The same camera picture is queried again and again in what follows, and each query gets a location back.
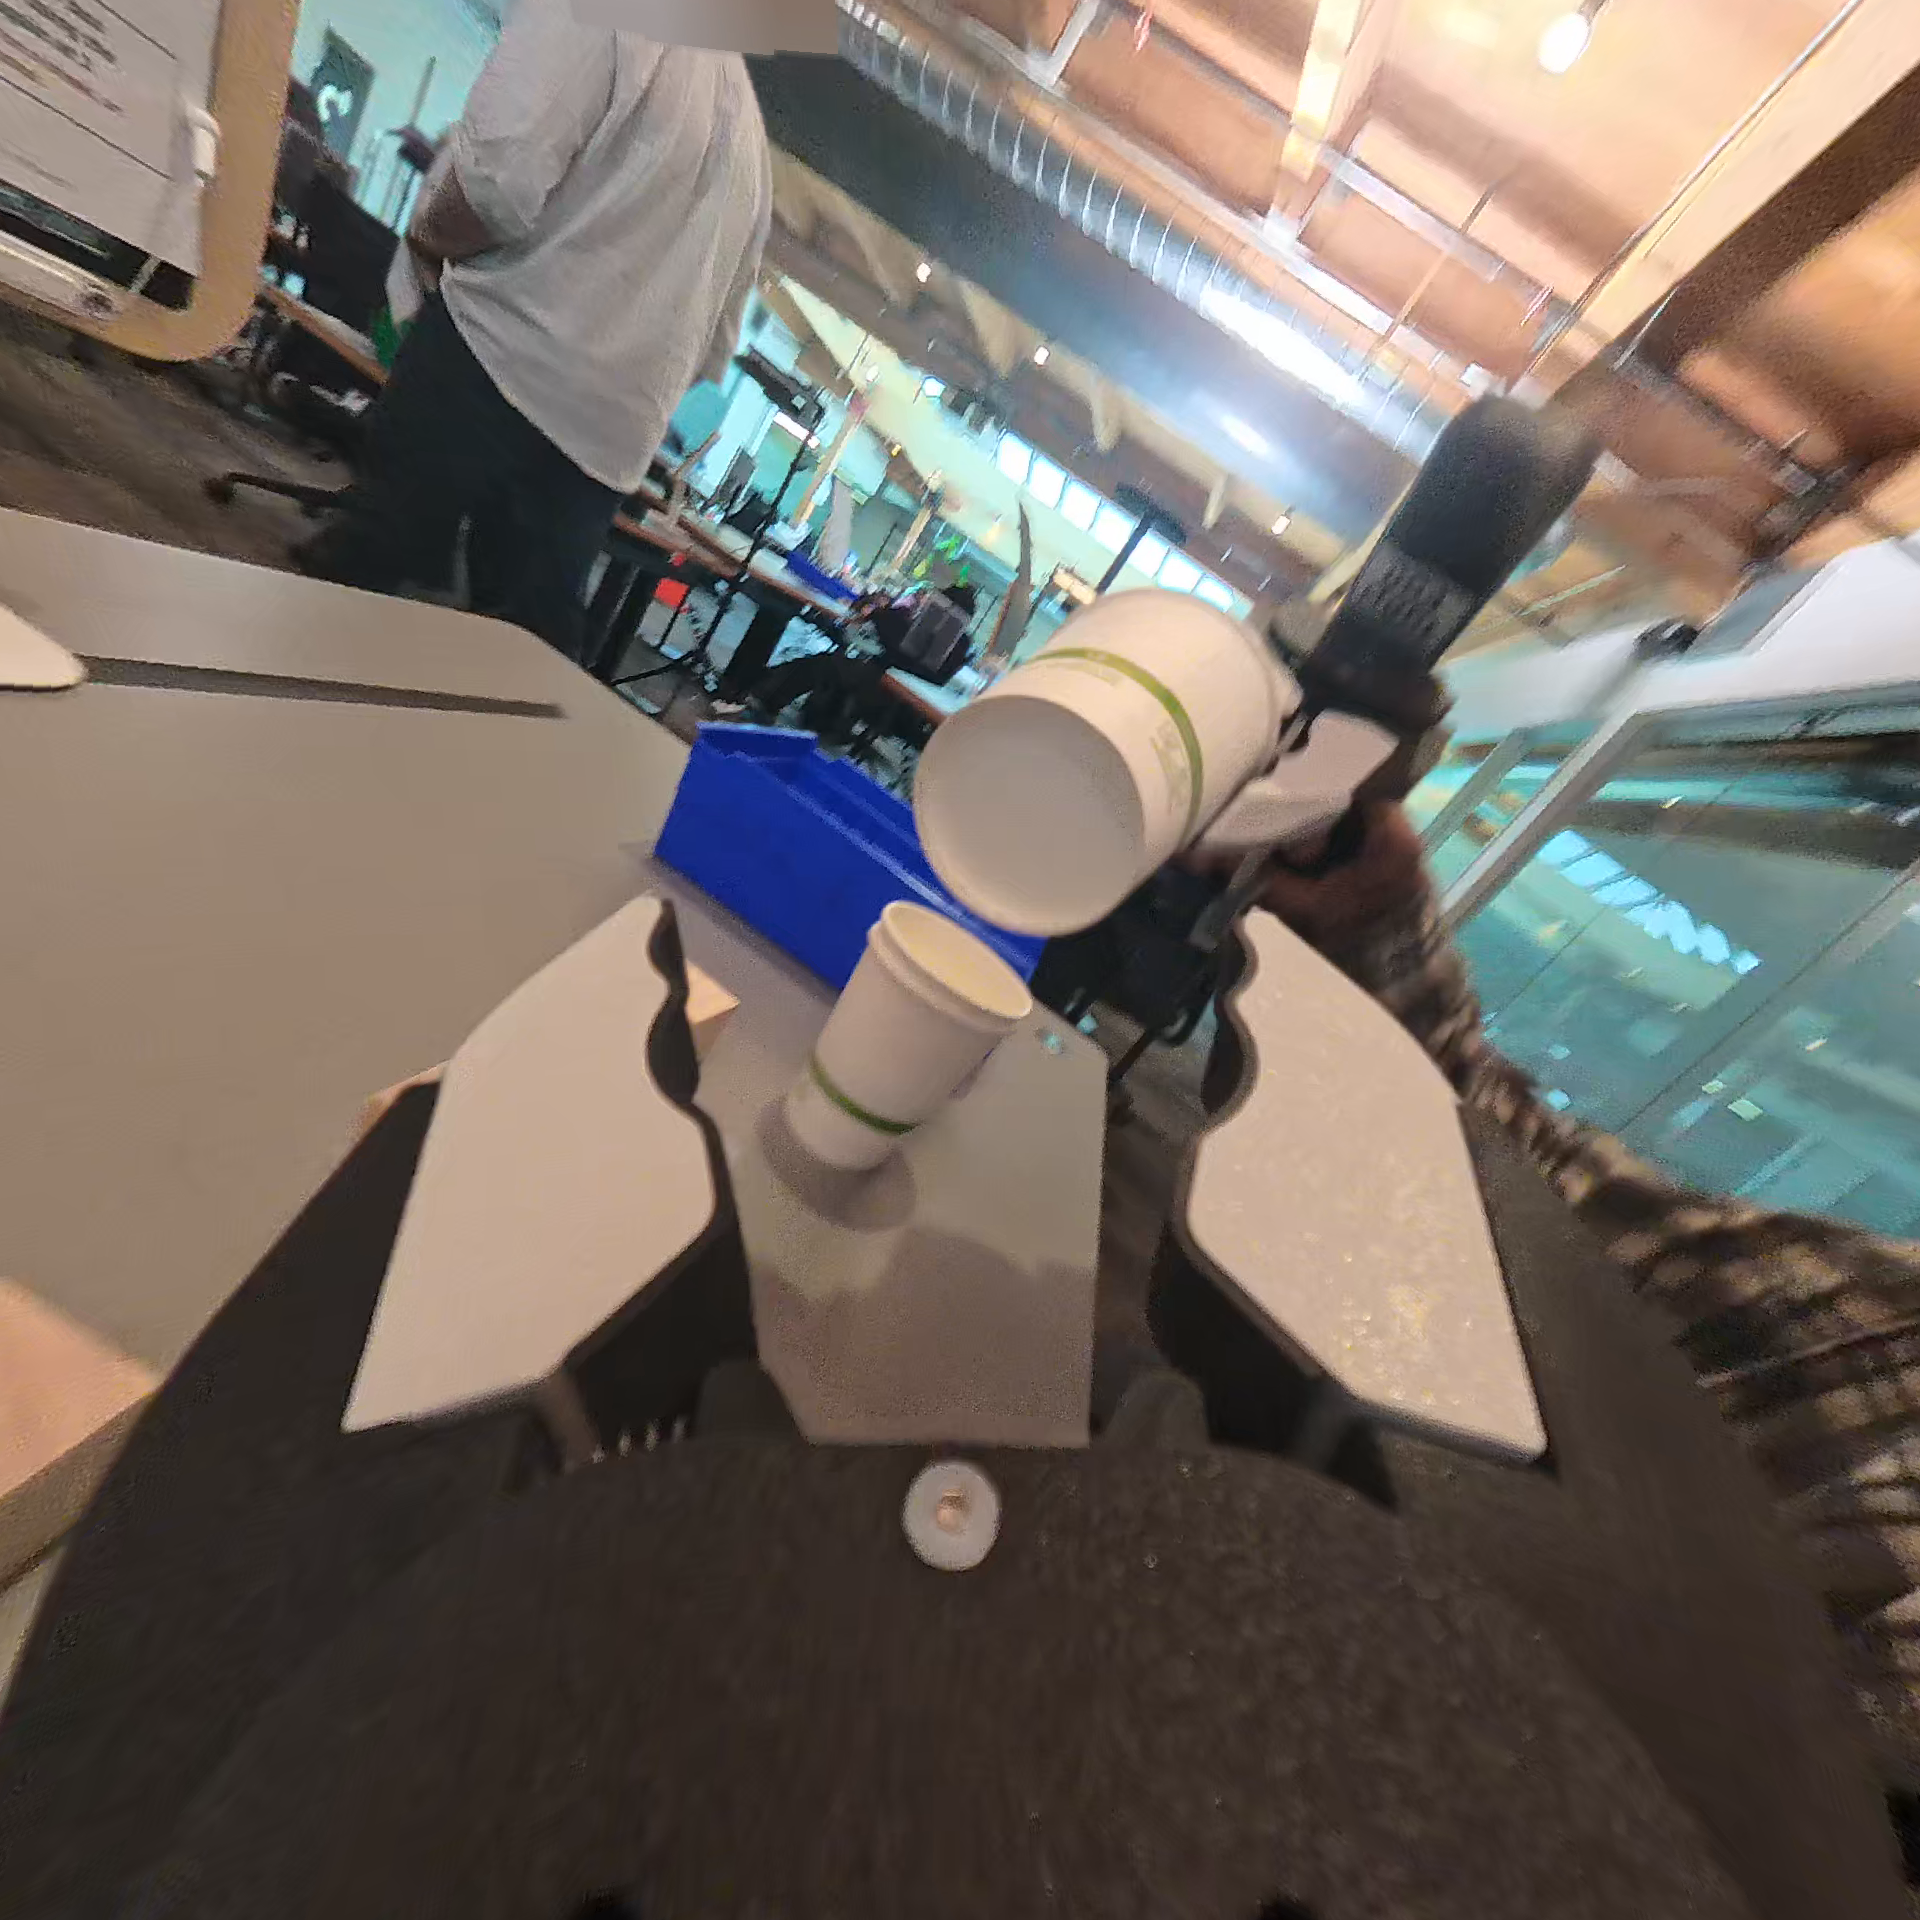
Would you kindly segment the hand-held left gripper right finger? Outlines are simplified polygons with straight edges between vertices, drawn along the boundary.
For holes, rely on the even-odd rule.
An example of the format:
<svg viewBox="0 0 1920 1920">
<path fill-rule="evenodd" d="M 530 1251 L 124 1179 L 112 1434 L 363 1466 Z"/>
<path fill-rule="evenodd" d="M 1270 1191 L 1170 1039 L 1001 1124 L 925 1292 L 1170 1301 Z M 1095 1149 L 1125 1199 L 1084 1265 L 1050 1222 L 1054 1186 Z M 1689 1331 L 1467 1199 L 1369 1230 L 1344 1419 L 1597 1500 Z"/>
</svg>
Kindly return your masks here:
<svg viewBox="0 0 1920 1920">
<path fill-rule="evenodd" d="M 1399 1430 L 1541 1462 L 1543 1415 L 1449 1083 L 1270 914 L 1219 1037 L 1236 1083 L 1175 1179 L 1155 1332 L 1219 1442 L 1330 1462 Z"/>
</svg>

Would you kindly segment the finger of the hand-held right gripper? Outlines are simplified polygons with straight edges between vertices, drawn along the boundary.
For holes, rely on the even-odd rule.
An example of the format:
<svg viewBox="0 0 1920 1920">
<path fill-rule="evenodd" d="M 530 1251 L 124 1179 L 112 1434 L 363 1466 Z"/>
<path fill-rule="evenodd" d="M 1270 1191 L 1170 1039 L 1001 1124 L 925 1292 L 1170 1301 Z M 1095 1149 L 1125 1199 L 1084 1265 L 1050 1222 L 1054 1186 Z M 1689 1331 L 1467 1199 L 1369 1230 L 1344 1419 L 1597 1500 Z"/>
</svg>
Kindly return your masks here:
<svg viewBox="0 0 1920 1920">
<path fill-rule="evenodd" d="M 1352 809 L 1358 787 L 1389 761 L 1399 744 L 1375 720 L 1340 709 L 1314 715 L 1293 744 L 1220 801 L 1183 854 L 1226 861 L 1278 854 L 1325 834 Z"/>
</svg>

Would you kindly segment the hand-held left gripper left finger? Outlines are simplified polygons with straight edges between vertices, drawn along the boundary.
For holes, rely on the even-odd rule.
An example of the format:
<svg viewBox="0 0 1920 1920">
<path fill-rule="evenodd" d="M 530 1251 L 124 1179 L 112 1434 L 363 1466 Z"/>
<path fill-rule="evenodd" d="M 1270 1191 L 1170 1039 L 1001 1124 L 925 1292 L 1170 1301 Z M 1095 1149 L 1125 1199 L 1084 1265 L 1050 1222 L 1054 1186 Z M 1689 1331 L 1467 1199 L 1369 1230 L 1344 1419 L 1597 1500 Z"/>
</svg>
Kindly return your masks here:
<svg viewBox="0 0 1920 1920">
<path fill-rule="evenodd" d="M 568 1454 L 693 1419 L 747 1277 L 672 901 L 527 975 L 429 1087 L 342 1430 L 543 1414 Z"/>
</svg>

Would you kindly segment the white paper cup green stripe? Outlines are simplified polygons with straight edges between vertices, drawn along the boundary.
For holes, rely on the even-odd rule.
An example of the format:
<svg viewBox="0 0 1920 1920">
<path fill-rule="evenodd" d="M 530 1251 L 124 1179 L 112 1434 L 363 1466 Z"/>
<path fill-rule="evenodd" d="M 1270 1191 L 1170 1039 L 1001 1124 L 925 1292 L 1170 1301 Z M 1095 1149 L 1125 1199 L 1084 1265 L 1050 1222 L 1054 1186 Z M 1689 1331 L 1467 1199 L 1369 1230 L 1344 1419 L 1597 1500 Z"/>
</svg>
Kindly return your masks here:
<svg viewBox="0 0 1920 1920">
<path fill-rule="evenodd" d="M 1195 592 L 1106 592 L 931 727 L 922 848 L 976 919 L 1086 930 L 1270 770 L 1301 707 L 1249 621 Z"/>
<path fill-rule="evenodd" d="M 884 905 L 780 1114 L 833 1173 L 871 1173 L 1033 1014 L 1026 982 L 965 923 Z"/>
</svg>

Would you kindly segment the blue plastic bin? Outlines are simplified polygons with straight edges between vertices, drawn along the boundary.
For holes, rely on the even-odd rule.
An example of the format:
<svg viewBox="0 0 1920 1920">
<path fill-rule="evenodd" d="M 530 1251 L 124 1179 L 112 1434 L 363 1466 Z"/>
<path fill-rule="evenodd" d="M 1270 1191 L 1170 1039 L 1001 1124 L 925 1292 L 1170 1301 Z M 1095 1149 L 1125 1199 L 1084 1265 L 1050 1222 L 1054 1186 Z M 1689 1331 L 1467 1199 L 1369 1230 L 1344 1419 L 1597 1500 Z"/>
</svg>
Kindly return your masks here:
<svg viewBox="0 0 1920 1920">
<path fill-rule="evenodd" d="M 935 880 L 908 804 L 828 754 L 812 732 L 702 725 L 653 861 L 833 993 L 892 901 L 950 918 L 1022 982 L 1046 953 L 1041 934 L 965 914 Z"/>
</svg>

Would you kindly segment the person's right forearm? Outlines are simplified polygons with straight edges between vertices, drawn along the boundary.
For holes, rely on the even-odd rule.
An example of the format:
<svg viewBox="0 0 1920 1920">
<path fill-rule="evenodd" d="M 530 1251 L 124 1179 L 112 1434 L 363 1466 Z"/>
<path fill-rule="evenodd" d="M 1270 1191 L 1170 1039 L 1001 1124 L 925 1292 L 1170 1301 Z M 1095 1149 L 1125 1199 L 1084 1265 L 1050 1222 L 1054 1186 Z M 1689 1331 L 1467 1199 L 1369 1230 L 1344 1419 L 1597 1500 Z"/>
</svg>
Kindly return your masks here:
<svg viewBox="0 0 1920 1920">
<path fill-rule="evenodd" d="M 1428 868 L 1407 905 L 1314 940 L 1673 1318 L 1810 1564 L 1891 1776 L 1918 1789 L 1918 1245 L 1678 1186 L 1552 1107 L 1483 1037 Z"/>
</svg>

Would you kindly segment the person's right hand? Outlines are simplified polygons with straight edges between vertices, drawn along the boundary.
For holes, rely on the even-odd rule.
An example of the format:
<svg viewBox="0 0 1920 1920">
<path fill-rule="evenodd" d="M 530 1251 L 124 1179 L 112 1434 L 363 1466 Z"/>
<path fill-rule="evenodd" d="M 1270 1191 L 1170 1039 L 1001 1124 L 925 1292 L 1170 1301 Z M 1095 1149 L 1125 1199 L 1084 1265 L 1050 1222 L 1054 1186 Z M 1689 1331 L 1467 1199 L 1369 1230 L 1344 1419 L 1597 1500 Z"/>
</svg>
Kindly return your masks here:
<svg viewBox="0 0 1920 1920">
<path fill-rule="evenodd" d="M 1422 677 L 1413 692 L 1363 709 L 1394 736 L 1389 754 L 1373 770 L 1330 826 L 1288 839 L 1265 861 L 1264 905 L 1296 930 L 1337 930 L 1373 923 L 1407 905 L 1423 885 L 1422 834 L 1407 814 L 1407 796 L 1430 770 L 1447 744 L 1449 693 L 1438 677 Z"/>
</svg>

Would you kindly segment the wood edged display board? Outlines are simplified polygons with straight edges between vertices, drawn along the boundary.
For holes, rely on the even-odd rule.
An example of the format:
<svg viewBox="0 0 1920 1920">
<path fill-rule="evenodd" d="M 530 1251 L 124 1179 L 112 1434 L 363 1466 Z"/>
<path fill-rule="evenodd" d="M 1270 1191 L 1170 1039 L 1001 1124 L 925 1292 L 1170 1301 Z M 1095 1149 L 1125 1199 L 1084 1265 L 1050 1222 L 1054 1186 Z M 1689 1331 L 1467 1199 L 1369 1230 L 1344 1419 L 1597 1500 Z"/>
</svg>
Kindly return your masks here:
<svg viewBox="0 0 1920 1920">
<path fill-rule="evenodd" d="M 252 313 L 302 3 L 5 3 L 5 308 L 153 365 Z"/>
</svg>

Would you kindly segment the silver ventilation duct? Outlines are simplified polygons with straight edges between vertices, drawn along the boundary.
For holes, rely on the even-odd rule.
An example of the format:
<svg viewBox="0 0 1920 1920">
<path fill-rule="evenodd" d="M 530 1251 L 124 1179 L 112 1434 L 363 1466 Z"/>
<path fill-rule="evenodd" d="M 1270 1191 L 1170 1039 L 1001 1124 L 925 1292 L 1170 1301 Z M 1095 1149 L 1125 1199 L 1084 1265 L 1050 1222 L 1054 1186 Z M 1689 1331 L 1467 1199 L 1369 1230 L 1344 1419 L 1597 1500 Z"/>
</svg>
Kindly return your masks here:
<svg viewBox="0 0 1920 1920">
<path fill-rule="evenodd" d="M 1308 377 L 1314 353 L 1333 367 L 1333 383 L 1447 379 L 1442 355 L 1407 347 L 1373 300 L 1239 238 L 1220 215 L 1179 208 L 1162 176 L 1139 184 L 1061 107 L 940 47 L 922 18 L 902 21 L 881 3 L 837 3 L 837 52 L 993 176 L 1283 370 Z"/>
</svg>

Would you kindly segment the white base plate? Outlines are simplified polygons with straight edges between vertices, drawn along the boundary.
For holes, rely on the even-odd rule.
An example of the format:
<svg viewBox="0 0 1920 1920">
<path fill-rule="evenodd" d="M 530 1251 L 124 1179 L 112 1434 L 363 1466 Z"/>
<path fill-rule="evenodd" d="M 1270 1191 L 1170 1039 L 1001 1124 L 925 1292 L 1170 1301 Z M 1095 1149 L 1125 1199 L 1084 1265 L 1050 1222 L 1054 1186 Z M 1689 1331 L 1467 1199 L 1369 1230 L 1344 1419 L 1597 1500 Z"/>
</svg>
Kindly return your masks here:
<svg viewBox="0 0 1920 1920">
<path fill-rule="evenodd" d="M 5 692 L 73 692 L 88 685 L 88 665 L 50 640 L 13 605 L 0 608 L 0 686 Z"/>
</svg>

